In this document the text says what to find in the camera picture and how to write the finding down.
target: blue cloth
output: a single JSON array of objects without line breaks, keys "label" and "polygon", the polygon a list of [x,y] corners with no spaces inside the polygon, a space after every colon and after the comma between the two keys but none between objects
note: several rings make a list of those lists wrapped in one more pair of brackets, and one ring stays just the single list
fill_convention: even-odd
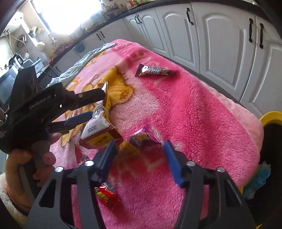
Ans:
[{"label": "blue cloth", "polygon": [[56,78],[52,78],[51,82],[47,85],[47,87],[50,87],[56,83],[62,83],[63,86],[66,86],[69,82],[71,82],[77,76],[77,74],[83,69],[83,67],[87,64],[89,60],[91,60],[93,57],[97,56],[101,52],[105,51],[106,49],[114,47],[116,44],[117,43],[106,43],[102,47],[88,52],[83,58],[77,61],[73,65],[73,67],[70,67],[60,76]]},{"label": "blue cloth", "polygon": [[252,199],[256,190],[264,186],[266,179],[270,176],[270,169],[263,169],[244,187],[243,197]]}]

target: human hand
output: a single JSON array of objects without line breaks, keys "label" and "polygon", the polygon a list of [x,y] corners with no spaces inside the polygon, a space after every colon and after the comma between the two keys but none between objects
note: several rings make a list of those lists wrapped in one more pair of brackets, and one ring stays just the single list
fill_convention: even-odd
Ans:
[{"label": "human hand", "polygon": [[[60,133],[51,135],[49,139],[50,144],[57,142],[60,137]],[[19,210],[24,212],[29,212],[31,204],[29,203],[23,189],[18,173],[18,167],[19,165],[24,165],[29,162],[33,155],[33,152],[27,150],[14,149],[6,161],[5,175],[7,181],[7,193],[13,204]],[[43,187],[50,174],[53,172],[53,165],[56,163],[55,155],[52,152],[46,153],[43,156],[43,161],[47,165],[46,168],[37,170],[37,172],[33,175],[35,180],[39,180],[37,183],[38,187]]]}]

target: candy wrapper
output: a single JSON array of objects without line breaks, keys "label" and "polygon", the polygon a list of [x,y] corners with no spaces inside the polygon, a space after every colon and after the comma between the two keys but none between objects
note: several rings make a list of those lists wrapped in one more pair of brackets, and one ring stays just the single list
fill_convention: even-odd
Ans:
[{"label": "candy wrapper", "polygon": [[85,161],[89,160],[88,156],[84,154],[76,144],[74,144],[74,153],[75,153],[75,157],[76,157],[76,161],[78,165],[81,165]]},{"label": "candy wrapper", "polygon": [[156,144],[160,144],[160,141],[152,129],[148,125],[144,125],[142,129],[127,137],[119,145],[118,151],[121,155],[137,155],[141,151],[146,151]]},{"label": "candy wrapper", "polygon": [[135,77],[145,76],[147,74],[154,74],[154,75],[168,75],[172,74],[174,71],[166,69],[166,68],[158,68],[158,67],[149,67],[143,64],[139,64]]},{"label": "candy wrapper", "polygon": [[98,200],[110,209],[113,209],[120,201],[114,187],[108,182],[105,182],[102,186],[95,188],[95,192],[98,196]]}]

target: small carton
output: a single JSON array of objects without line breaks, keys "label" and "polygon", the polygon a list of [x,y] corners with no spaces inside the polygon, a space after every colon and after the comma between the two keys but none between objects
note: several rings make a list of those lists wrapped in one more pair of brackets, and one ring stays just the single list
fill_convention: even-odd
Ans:
[{"label": "small carton", "polygon": [[111,101],[107,92],[107,87],[108,82],[105,82],[102,87],[105,92],[105,98],[97,102],[93,117],[86,124],[79,140],[79,144],[87,149],[102,148],[111,140],[122,138],[109,118]]}]

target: cable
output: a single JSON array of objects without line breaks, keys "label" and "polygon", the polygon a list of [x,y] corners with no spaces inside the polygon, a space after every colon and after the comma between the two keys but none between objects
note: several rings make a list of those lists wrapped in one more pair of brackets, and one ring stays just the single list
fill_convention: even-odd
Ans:
[{"label": "cable", "polygon": [[[24,34],[20,35],[18,39],[23,42],[27,41],[27,37]],[[23,47],[23,42],[16,41],[16,49],[20,49],[21,47]]]},{"label": "cable", "polygon": [[48,75],[50,78],[52,78],[52,76],[49,75],[47,72],[45,72],[45,71],[39,71],[38,73],[40,73],[40,72],[45,73],[45,74]]},{"label": "cable", "polygon": [[23,41],[21,41],[21,40],[15,38],[15,37],[13,37],[13,36],[10,34],[10,30],[8,30],[8,33],[9,33],[9,35],[10,35],[12,38],[14,38],[15,40],[20,41],[20,42],[22,42],[22,43],[24,44],[25,48],[24,48],[24,51],[23,51],[23,53],[22,53],[22,56],[23,56],[23,54],[25,53],[25,50],[26,50],[26,48],[27,48],[27,45],[25,44],[25,42],[23,42]]},{"label": "cable", "polygon": [[10,46],[10,48],[11,48],[12,54],[14,55],[15,53],[14,53],[14,51],[13,51],[13,49],[12,49],[12,46],[11,46],[10,42],[8,41],[6,32],[5,32],[5,36],[6,36],[6,39],[7,39],[8,44],[9,44],[9,46]]}]

